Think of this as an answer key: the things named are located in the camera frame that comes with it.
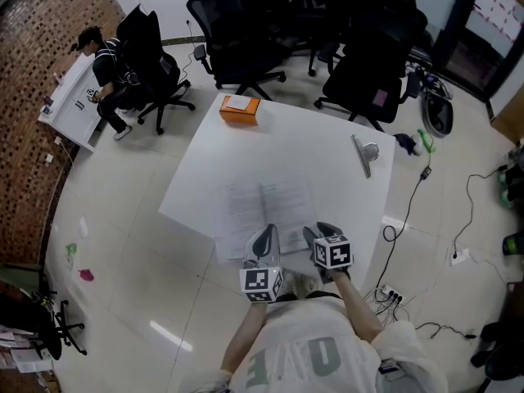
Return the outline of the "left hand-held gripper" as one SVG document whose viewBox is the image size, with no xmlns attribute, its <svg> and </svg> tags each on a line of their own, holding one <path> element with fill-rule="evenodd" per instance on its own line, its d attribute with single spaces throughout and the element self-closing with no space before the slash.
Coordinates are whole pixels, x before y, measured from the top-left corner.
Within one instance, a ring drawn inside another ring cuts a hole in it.
<svg viewBox="0 0 524 393">
<path fill-rule="evenodd" d="M 242 293 L 251 303 L 273 303 L 282 288 L 278 228 L 269 224 L 257 230 L 245 246 L 239 270 Z"/>
</svg>

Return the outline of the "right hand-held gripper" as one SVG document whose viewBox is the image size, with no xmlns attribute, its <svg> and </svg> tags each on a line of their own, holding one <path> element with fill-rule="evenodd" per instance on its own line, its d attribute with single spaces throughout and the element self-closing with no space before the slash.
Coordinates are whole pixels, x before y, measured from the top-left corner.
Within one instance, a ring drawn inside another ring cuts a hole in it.
<svg viewBox="0 0 524 393">
<path fill-rule="evenodd" d="M 318 269 L 322 283 L 332 282 L 332 273 L 343 272 L 349 275 L 348 268 L 354 263 L 349 239 L 340 228 L 333 224 L 317 222 L 321 238 L 307 226 L 303 227 L 303 237 L 311 249 L 313 262 Z"/>
</svg>

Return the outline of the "white paper sheets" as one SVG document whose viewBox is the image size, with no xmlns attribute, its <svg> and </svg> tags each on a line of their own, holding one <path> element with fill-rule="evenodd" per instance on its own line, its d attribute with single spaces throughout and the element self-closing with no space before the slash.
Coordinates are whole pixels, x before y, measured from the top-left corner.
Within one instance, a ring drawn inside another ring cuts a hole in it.
<svg viewBox="0 0 524 393">
<path fill-rule="evenodd" d="M 307 247 L 302 230 L 316 224 L 316 214 L 305 177 L 241 180 L 218 188 L 213 224 L 218 262 L 242 259 L 249 239 L 269 224 L 278 230 L 283 254 Z"/>
</svg>

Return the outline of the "person's left forearm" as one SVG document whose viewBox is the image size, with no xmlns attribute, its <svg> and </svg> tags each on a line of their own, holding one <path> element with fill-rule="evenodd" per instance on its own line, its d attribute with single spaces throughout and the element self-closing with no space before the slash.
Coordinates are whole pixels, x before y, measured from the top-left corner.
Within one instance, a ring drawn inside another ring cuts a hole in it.
<svg viewBox="0 0 524 393">
<path fill-rule="evenodd" d="M 237 371 L 264 326 L 267 308 L 267 303 L 250 305 L 246 316 L 228 344 L 220 366 L 221 370 L 229 373 Z"/>
</svg>

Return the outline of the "white power strip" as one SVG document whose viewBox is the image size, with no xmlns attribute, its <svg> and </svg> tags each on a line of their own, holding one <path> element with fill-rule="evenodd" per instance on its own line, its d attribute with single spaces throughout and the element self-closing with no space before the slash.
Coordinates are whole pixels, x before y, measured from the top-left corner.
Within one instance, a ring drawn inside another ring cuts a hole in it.
<svg viewBox="0 0 524 393">
<path fill-rule="evenodd" d="M 404 302 L 404 295 L 395 288 L 385 284 L 379 287 L 373 294 L 373 298 L 379 304 L 385 305 L 401 305 Z"/>
</svg>

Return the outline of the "large silver metal clip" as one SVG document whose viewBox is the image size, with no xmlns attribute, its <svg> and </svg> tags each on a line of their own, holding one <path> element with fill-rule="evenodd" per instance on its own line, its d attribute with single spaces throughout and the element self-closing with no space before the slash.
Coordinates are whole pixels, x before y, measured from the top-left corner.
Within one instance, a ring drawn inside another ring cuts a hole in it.
<svg viewBox="0 0 524 393">
<path fill-rule="evenodd" d="M 371 178 L 371 167 L 370 163 L 377 160 L 379 157 L 379 148 L 375 142 L 369 142 L 363 144 L 354 134 L 351 135 L 351 139 L 355 145 L 355 149 L 359 155 L 360 163 L 364 169 L 366 178 Z"/>
</svg>

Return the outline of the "person's white shirt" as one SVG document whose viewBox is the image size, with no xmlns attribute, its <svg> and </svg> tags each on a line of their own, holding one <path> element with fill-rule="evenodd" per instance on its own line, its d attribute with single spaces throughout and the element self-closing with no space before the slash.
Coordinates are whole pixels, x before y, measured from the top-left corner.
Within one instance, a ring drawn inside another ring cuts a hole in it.
<svg viewBox="0 0 524 393">
<path fill-rule="evenodd" d="M 398 321 L 360 339 L 341 300 L 320 297 L 271 305 L 238 369 L 203 370 L 179 393 L 448 393 L 413 324 Z"/>
</svg>

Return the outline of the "dark blue cloth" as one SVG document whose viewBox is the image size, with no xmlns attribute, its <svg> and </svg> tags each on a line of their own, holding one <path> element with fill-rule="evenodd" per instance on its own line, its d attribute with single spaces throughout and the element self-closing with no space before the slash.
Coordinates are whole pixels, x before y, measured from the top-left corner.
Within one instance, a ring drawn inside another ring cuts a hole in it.
<svg viewBox="0 0 524 393">
<path fill-rule="evenodd" d="M 417 155 L 415 150 L 417 143 L 408 134 L 397 133 L 394 135 L 394 137 L 395 140 L 399 143 L 400 147 L 405 149 L 410 156 Z"/>
</svg>

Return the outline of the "green and white bag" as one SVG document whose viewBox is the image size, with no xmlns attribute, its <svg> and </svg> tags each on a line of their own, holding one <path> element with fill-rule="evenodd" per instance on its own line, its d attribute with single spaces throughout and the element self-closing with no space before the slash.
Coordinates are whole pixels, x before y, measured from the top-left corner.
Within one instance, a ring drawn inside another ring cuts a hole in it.
<svg viewBox="0 0 524 393">
<path fill-rule="evenodd" d="M 436 151 L 434 138 L 425 129 L 418 129 L 410 138 L 414 144 L 415 156 L 421 156 L 423 153 L 432 154 Z"/>
</svg>

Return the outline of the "orange cardboard box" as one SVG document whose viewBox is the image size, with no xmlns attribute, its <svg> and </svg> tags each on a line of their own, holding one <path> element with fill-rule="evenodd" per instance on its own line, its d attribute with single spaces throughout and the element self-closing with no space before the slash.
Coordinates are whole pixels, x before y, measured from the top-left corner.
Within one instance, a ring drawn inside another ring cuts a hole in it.
<svg viewBox="0 0 524 393">
<path fill-rule="evenodd" d="M 257 125 L 256 114 L 259 105 L 259 98 L 227 95 L 224 97 L 219 114 L 225 122 Z"/>
</svg>

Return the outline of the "black mesh office chair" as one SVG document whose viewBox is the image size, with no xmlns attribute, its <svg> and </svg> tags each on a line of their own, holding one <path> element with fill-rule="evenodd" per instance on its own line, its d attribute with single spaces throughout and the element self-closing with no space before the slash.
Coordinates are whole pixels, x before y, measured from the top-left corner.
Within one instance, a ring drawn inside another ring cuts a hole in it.
<svg viewBox="0 0 524 393">
<path fill-rule="evenodd" d="M 362 116 L 378 131 L 392 123 L 399 105 L 421 92 L 418 74 L 406 70 L 413 45 L 425 31 L 427 18 L 417 8 L 404 11 L 379 7 L 353 17 L 344 56 L 332 64 L 334 47 L 325 47 L 329 78 L 323 95 L 314 101 L 350 112 L 350 121 Z"/>
<path fill-rule="evenodd" d="M 314 59 L 328 43 L 348 35 L 351 19 L 366 3 L 388 8 L 412 8 L 416 0 L 291 0 L 287 34 L 298 38 L 295 51 L 310 50 L 308 75 L 314 77 Z"/>
<path fill-rule="evenodd" d="M 130 80 L 141 87 L 148 104 L 138 115 L 137 122 L 143 124 L 145 117 L 156 110 L 156 132 L 161 135 L 167 106 L 185 106 L 190 111 L 196 109 L 177 94 L 181 89 L 189 89 L 191 83 L 180 79 L 181 69 L 177 61 L 164 50 L 155 12 L 145 14 L 140 7 L 135 7 L 120 22 L 116 33 L 121 43 L 121 59 L 129 70 Z"/>
<path fill-rule="evenodd" d="M 250 89 L 269 101 L 260 84 L 286 81 L 286 73 L 278 67 L 287 48 L 269 37 L 242 0 L 188 0 L 187 9 L 206 40 L 195 47 L 193 55 L 214 78 L 215 87 L 236 85 L 237 95 Z"/>
</svg>

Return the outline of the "grey oval device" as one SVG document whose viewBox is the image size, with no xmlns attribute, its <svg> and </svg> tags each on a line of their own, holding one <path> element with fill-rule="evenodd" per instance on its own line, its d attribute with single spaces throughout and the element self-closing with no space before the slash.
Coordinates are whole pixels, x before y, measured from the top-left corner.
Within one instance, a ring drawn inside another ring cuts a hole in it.
<svg viewBox="0 0 524 393">
<path fill-rule="evenodd" d="M 426 131 L 436 138 L 450 135 L 454 124 L 454 111 L 449 100 L 432 92 L 422 94 L 422 122 Z"/>
</svg>

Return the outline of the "white side desk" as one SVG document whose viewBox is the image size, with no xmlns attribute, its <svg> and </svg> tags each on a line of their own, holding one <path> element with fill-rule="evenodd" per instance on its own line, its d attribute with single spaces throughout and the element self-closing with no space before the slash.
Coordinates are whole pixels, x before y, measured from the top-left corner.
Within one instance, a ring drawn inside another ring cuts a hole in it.
<svg viewBox="0 0 524 393">
<path fill-rule="evenodd" d="M 39 122 L 90 152 L 94 152 L 91 138 L 101 120 L 97 106 L 88 100 L 88 90 L 99 89 L 93 62 L 94 55 L 80 54 L 49 97 L 52 103 L 44 104 L 38 117 Z"/>
</svg>

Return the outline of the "stack of white papers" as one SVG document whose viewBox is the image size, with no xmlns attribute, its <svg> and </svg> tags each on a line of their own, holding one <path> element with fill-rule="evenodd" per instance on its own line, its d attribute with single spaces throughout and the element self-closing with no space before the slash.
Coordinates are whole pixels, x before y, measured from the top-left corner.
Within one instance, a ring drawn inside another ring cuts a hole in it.
<svg viewBox="0 0 524 393">
<path fill-rule="evenodd" d="M 52 357 L 38 350 L 29 333 L 0 330 L 0 370 L 15 369 L 20 373 L 41 373 L 52 370 Z"/>
</svg>

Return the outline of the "white sheet with pink notes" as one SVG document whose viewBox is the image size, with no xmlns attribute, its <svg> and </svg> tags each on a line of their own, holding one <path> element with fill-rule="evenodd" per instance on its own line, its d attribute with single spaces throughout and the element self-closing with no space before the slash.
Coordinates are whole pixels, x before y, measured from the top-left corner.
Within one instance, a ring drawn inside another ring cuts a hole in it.
<svg viewBox="0 0 524 393">
<path fill-rule="evenodd" d="M 475 0 L 473 11 L 511 43 L 524 25 L 524 7 L 517 0 Z"/>
</svg>

